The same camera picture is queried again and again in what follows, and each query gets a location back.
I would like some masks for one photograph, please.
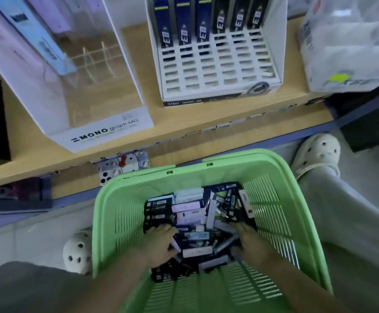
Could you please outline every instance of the white grid tray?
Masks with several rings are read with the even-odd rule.
[[[164,99],[197,98],[281,83],[262,29],[211,34],[210,41],[158,46]]]

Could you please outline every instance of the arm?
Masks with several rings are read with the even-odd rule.
[[[178,230],[170,225],[152,227],[137,247],[125,252],[108,270],[93,280],[66,310],[60,311],[118,312],[147,268],[159,267],[176,256],[177,251],[168,248],[177,232]]]
[[[283,258],[270,243],[245,223],[233,223],[242,248],[235,247],[255,270],[269,276],[298,313],[349,312],[316,282]]]

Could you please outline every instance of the wooden shelf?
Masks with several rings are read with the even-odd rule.
[[[71,153],[44,136],[9,87],[3,84],[13,160],[0,166],[0,185],[81,165],[117,152],[145,147],[231,120],[277,110],[295,103],[303,104],[309,99],[321,96],[310,93],[305,80],[302,58],[295,39],[301,20],[299,18],[288,22],[284,84],[276,93],[170,108],[165,108],[160,98],[147,24],[127,28],[126,39],[155,127],[78,153]]]
[[[215,131],[191,135],[148,150],[151,167],[178,165],[332,121],[322,104],[297,106]],[[86,163],[52,177],[54,199],[100,186],[96,165]]]

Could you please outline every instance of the pen display stand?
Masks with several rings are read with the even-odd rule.
[[[145,1],[165,106],[265,94],[282,84],[287,0],[270,0],[263,26],[258,29],[245,26],[241,31],[231,32],[227,26],[225,32],[211,33],[206,42],[197,42],[194,34],[188,45],[179,45],[173,0],[169,0],[174,45],[167,48],[162,48],[156,32],[153,0]]]
[[[58,0],[59,17],[29,1],[0,0],[0,74],[41,131],[77,152],[153,127],[122,32],[146,20],[143,0],[135,17],[131,0]]]
[[[379,86],[379,0],[314,0],[298,38],[312,91]]]

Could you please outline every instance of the lower shelf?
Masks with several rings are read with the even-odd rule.
[[[322,103],[265,113],[263,116],[228,127],[192,134],[186,138],[152,147],[147,150],[149,162],[152,168],[178,165],[332,120],[329,110]],[[62,170],[60,176],[52,177],[52,197],[57,199],[99,186],[96,166],[86,163]]]

